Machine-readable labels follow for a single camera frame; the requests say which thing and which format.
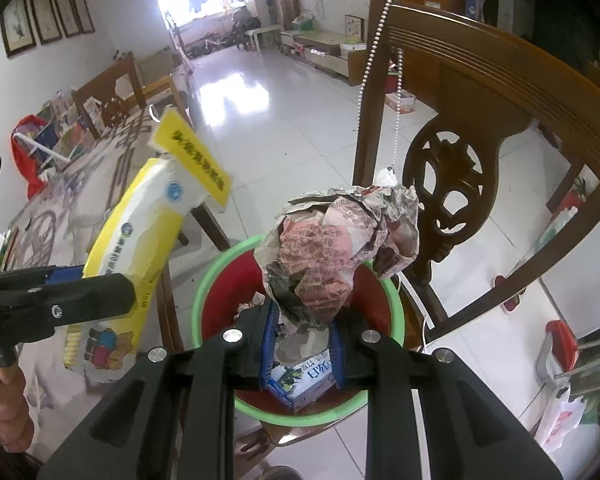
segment yellow wet wipes package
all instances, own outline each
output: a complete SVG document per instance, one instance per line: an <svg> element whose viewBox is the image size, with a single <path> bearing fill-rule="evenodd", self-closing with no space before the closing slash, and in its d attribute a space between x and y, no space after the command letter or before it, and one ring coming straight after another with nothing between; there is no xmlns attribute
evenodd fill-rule
<svg viewBox="0 0 600 480"><path fill-rule="evenodd" d="M220 202L225 191L228 196L231 185L230 177L174 110L165 113L154 139L158 142L152 144L167 153L150 158L139 171L100 232L82 273L84 278L124 274L134 285L136 302L124 317L67 329L65 367L98 382L118 380L135 363L157 280L185 215L209 194ZM183 158L187 162L189 151L200 153L207 161L209 169L200 165L206 180L197 166L181 162ZM215 187L210 189L209 180Z"/></svg>

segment metal bolt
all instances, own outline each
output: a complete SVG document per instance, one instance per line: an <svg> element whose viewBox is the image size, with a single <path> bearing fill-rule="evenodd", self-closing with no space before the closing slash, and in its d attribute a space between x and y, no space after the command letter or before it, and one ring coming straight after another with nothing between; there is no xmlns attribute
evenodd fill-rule
<svg viewBox="0 0 600 480"><path fill-rule="evenodd" d="M436 359L441 363L450 363L456 357L456 354L449 350L449 348L438 348L433 352L433 355L435 355Z"/></svg>
<svg viewBox="0 0 600 480"><path fill-rule="evenodd" d="M228 343L237 343L240 341L240 339L242 339L242 332L240 332L237 328L230 328L222 334L222 339Z"/></svg>
<svg viewBox="0 0 600 480"><path fill-rule="evenodd" d="M151 348L151 350L149 350L148 357L149 361L152 363L159 363L160 361L164 361L164 358L167 357L167 355L169 355L169 353L165 348L157 346L156 348Z"/></svg>
<svg viewBox="0 0 600 480"><path fill-rule="evenodd" d="M375 330L365 330L362 333L362 341L366 343L377 343L380 341L380 333Z"/></svg>

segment blue logo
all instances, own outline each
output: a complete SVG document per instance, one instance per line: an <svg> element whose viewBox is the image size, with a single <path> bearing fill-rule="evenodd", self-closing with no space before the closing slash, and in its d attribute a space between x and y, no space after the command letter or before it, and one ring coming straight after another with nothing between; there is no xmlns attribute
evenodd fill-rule
<svg viewBox="0 0 600 480"><path fill-rule="evenodd" d="M120 232L122 232L122 235L125 238L129 238L133 231L134 231L134 228L129 222L122 224L122 227L120 228Z"/></svg>
<svg viewBox="0 0 600 480"><path fill-rule="evenodd" d="M184 188L177 180L167 184L167 198L169 202L179 202L184 195Z"/></svg>

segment picture frame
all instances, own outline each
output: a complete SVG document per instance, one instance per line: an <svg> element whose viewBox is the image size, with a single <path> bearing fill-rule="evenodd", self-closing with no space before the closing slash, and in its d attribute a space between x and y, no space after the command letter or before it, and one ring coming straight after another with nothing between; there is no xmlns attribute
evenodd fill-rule
<svg viewBox="0 0 600 480"><path fill-rule="evenodd" d="M7 58L38 46L33 35L27 0L11 0L0 16L0 31Z"/></svg>
<svg viewBox="0 0 600 480"><path fill-rule="evenodd" d="M29 1L40 43L49 44L62 40L62 32L60 32L60 25L51 0Z"/></svg>
<svg viewBox="0 0 600 480"><path fill-rule="evenodd" d="M89 12L87 0L74 0L74 3L80 30L83 34L93 34L96 29L93 26L93 20L91 19L91 13Z"/></svg>
<svg viewBox="0 0 600 480"><path fill-rule="evenodd" d="M60 18L60 24L62 25L64 35L68 38L72 38L81 34L74 0L54 0L54 2L56 3L56 9L58 10L58 17Z"/></svg>
<svg viewBox="0 0 600 480"><path fill-rule="evenodd" d="M362 43L365 41L365 19L352 14L344 15L345 36Z"/></svg>

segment toothpaste box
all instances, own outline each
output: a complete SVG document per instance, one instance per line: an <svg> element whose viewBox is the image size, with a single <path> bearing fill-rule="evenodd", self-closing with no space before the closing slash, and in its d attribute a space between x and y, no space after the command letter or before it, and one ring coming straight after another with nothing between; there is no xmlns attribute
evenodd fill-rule
<svg viewBox="0 0 600 480"><path fill-rule="evenodd" d="M295 365L278 365L271 370L269 391L294 412L304 408L335 384L329 351Z"/></svg>

